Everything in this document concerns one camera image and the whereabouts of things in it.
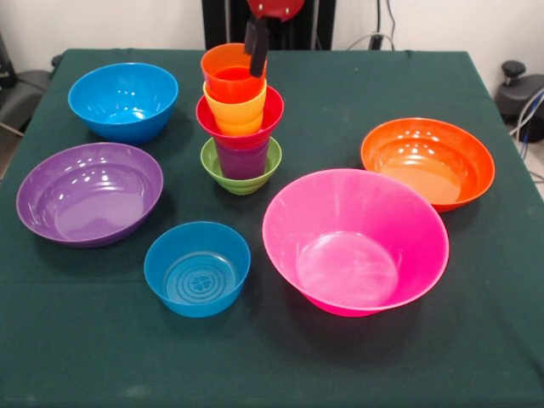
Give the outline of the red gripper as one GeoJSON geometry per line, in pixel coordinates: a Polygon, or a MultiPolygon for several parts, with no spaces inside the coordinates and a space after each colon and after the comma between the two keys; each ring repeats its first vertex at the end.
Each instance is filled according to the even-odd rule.
{"type": "Polygon", "coordinates": [[[247,0],[252,14],[246,23],[244,52],[251,56],[250,74],[260,77],[269,51],[269,28],[266,18],[290,20],[303,7],[304,0],[247,0]]]}

